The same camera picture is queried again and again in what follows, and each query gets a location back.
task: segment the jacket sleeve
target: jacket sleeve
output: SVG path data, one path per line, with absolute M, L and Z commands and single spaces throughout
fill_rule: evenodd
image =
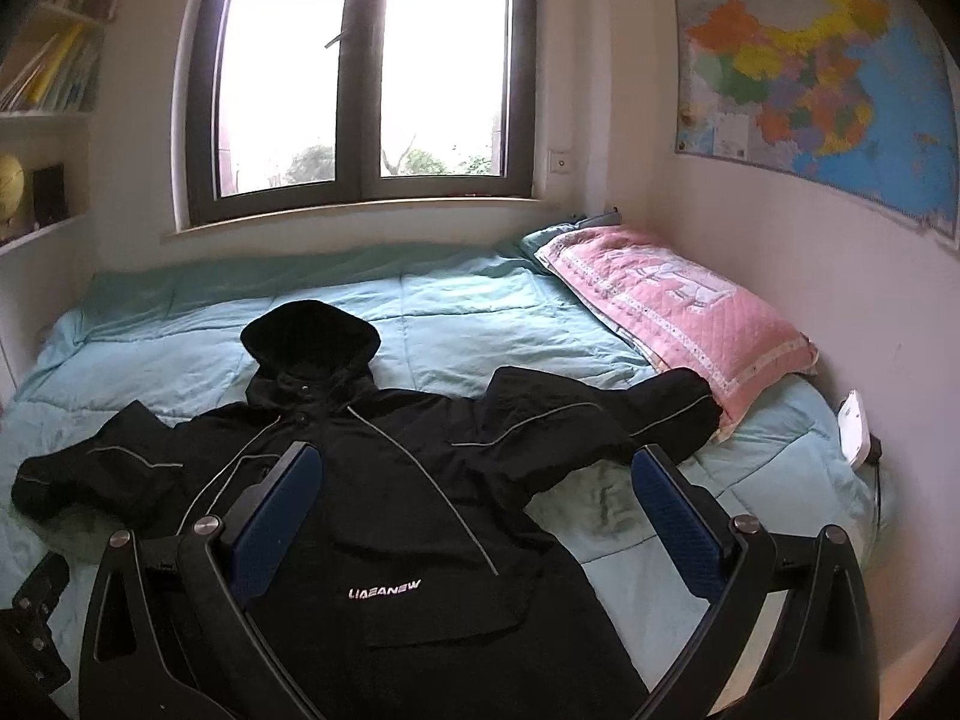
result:
M 480 469 L 508 508 L 526 506 L 570 471 L 600 459 L 628 463 L 650 443 L 680 463 L 707 442 L 721 413 L 707 381 L 688 368 L 630 389 L 597 389 L 503 367 L 475 405 L 479 436 L 451 443 L 478 453 Z
M 137 527 L 179 477 L 181 465 L 166 460 L 172 432 L 133 401 L 90 439 L 23 461 L 11 500 L 38 521 L 79 503 Z

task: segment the blue gripper pad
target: blue gripper pad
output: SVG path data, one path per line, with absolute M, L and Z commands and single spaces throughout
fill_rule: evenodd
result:
M 323 462 L 304 447 L 247 522 L 230 552 L 230 592 L 243 608 L 263 595 L 323 482 Z
M 686 588 L 714 604 L 723 594 L 722 551 L 692 504 L 645 447 L 631 468 L 634 495 L 680 572 Z

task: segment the teal comforter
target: teal comforter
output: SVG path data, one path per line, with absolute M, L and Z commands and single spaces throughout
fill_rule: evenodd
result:
M 242 399 L 256 366 L 240 330 L 278 303 L 303 298 L 376 326 L 383 344 L 371 368 L 379 386 L 477 395 L 501 365 L 609 389 L 654 375 L 559 280 L 512 247 L 373 247 L 99 276 L 56 324 L 0 423 L 0 605 L 47 549 L 66 555 L 72 581 L 51 627 L 74 674 L 96 562 L 117 523 L 85 509 L 44 526 L 27 521 L 10 504 L 18 464 L 88 437 L 133 399 L 169 423 Z M 682 468 L 731 514 L 752 512 L 770 530 L 808 535 L 835 522 L 862 560 L 872 548 L 872 490 L 840 454 L 827 403 L 798 377 L 767 389 L 731 440 L 704 447 Z M 706 602 L 686 592 L 632 496 L 629 471 L 600 461 L 537 496 L 528 512 L 582 563 L 652 687 Z M 749 684 L 777 610 L 773 598 L 724 700 Z M 76 681 L 55 698 L 75 714 Z

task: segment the hood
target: hood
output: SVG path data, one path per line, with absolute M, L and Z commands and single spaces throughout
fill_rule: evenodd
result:
M 322 401 L 336 407 L 374 388 L 370 360 L 380 348 L 376 327 L 319 300 L 273 309 L 248 324 L 240 341 L 260 363 L 247 387 L 253 406 Z

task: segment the window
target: window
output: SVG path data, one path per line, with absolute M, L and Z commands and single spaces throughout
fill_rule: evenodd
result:
M 427 196 L 530 196 L 536 0 L 203 0 L 192 223 Z

